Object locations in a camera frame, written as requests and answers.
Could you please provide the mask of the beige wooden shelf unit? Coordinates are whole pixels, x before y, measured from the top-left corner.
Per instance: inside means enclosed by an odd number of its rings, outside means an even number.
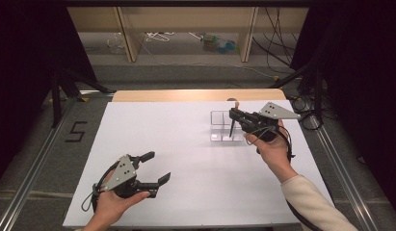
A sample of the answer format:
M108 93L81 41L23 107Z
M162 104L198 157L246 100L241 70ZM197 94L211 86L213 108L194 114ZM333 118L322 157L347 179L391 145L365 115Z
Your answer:
M307 8L283 7L69 7L79 32L121 33L127 60L137 61L146 32L234 33L242 62L250 56L252 36L279 27L298 34Z

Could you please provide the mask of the metal floor rail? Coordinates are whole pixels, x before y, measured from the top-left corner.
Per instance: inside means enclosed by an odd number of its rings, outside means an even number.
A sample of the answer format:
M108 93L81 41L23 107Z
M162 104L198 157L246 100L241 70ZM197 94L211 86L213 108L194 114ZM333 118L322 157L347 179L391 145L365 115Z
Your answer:
M362 226L363 231L379 231L377 223L373 219L373 215L369 210L367 204L364 202L361 194L358 192L356 185L351 178L350 173L346 169L345 165L334 147L327 130L325 129L323 122L319 120L315 115L310 119L311 123L316 126L316 133L323 145L326 154L330 160L333 170L347 195L350 204L352 205L356 217Z
M44 100L0 180L0 231L71 231L63 222L112 98L94 90L80 98L64 96L58 124L51 100Z

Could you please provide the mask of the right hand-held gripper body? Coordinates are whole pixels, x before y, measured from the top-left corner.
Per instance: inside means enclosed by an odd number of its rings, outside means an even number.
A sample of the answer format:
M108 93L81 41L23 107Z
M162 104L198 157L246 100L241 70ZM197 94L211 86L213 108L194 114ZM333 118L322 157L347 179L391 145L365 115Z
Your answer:
M299 119L300 116L273 102L268 102L259 112L249 113L247 118L250 121L248 124L239 123L242 130L268 142L276 138L280 120Z

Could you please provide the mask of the clear plastic divided organizer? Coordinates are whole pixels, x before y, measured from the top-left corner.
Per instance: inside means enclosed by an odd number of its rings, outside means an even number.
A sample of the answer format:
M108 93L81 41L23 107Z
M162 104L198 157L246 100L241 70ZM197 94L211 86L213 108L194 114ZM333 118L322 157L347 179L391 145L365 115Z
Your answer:
M239 123L235 122L233 135L229 137L231 119L228 111L212 111L210 113L210 140L211 141L243 141L243 130Z

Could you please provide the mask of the dark blue pen orange tip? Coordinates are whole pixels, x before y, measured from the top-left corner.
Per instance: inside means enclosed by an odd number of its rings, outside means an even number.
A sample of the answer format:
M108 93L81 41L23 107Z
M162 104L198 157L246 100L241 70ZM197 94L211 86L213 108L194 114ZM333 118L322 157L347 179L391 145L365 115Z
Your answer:
M229 110L229 117L231 119L231 125L230 125L230 131L229 131L229 137L231 138L231 136L233 135L233 130L234 130L234 126L235 126L235 115L234 113L236 111L238 111L239 108L239 101L235 101L234 102L234 106Z

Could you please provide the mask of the clear plastic bag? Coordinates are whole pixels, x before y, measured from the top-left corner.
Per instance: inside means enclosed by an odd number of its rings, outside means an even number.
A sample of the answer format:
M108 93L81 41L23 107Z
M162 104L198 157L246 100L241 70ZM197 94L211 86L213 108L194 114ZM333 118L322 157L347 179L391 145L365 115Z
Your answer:
M106 45L113 54L123 55L126 53L121 33L114 33L107 39Z

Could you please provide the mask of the person's right hand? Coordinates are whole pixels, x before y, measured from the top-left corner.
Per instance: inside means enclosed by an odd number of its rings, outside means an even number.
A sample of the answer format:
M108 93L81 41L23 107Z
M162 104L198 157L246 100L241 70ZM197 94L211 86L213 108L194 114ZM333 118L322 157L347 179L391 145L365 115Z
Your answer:
M284 183L297 176L298 173L292 168L287 159L288 146L285 141L287 133L284 130L283 122L280 120L278 125L282 136L277 135L273 141L264 142L253 134L246 134L245 138L249 144L253 144L259 149L260 155L268 168L280 183Z

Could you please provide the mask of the person's left hand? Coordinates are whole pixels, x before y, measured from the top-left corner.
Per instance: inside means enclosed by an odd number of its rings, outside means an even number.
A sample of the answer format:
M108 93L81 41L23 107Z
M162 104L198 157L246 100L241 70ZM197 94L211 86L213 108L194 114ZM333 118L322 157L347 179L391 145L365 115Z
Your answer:
M102 220L116 223L122 215L132 206L140 203L150 196L149 192L138 192L128 198L121 198L114 192L103 192L97 203L97 208L90 220Z

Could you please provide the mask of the black tripod stand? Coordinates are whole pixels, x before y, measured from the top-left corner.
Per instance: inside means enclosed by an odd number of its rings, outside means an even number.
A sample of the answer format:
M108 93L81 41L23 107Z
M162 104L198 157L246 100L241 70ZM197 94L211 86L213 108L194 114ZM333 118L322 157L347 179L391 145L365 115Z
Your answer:
M78 97L80 95L80 90L77 88L76 82L83 82L85 85L102 93L115 93L114 90L109 90L98 84L96 81L85 78L83 75L71 69L61 68L56 70L51 77L53 128L55 128L62 119L62 100L60 90L62 90L68 98Z
M306 64L282 80L273 83L270 86L270 89L279 89L280 87L283 87L284 85L299 77L302 77L302 80L297 88L299 94L305 94L311 90L313 90L314 93L313 108L305 114L303 119L313 116L317 123L316 129L319 129L324 124L322 119L323 77L319 68L315 64Z

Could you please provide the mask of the black curtain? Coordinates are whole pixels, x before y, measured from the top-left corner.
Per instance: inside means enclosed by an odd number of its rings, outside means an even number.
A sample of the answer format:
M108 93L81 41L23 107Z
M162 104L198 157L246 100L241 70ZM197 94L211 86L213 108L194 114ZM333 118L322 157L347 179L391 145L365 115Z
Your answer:
M396 212L396 0L339 0L309 8L293 66L306 64L340 11L344 31L323 76L348 135Z
M96 79L67 8L51 0L0 0L0 180L58 68Z

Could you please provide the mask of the colourful plastic bag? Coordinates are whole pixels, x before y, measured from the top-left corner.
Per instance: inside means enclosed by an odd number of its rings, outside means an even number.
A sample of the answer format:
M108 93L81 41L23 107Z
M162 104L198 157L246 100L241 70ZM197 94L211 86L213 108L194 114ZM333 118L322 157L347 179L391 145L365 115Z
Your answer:
M219 54L239 51L238 46L233 40L221 38L220 36L202 34L200 41L205 51L217 52Z

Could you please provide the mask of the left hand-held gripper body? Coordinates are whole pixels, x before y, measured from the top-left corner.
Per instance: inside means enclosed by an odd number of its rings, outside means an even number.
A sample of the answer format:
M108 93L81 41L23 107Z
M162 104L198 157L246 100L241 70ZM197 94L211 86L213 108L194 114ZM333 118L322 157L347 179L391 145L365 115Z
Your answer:
M139 164L133 164L130 157L133 156L126 154L112 165L113 173L106 182L101 184L101 187L105 192L113 191L121 198L128 198L139 192L149 192L149 198L154 198L155 192L146 189L147 183L141 183L137 179L136 170Z

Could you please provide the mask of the white table board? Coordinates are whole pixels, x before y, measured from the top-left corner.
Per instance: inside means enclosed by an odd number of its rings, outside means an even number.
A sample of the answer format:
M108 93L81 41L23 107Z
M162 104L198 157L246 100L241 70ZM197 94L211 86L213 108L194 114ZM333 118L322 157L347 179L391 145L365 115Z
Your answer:
M78 228L92 216L82 202L119 157L154 152L138 178L170 181L156 197L129 209L119 228L255 227L296 222L279 182L254 146L213 141L211 115L231 103L112 102L107 105L64 225Z

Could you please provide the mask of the light wooden table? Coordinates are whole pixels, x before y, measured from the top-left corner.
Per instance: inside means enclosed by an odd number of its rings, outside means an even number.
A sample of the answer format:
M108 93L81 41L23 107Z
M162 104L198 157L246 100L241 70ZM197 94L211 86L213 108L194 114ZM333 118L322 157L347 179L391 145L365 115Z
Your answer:
M284 100L279 89L228 90L118 90L113 102L185 102L237 100Z

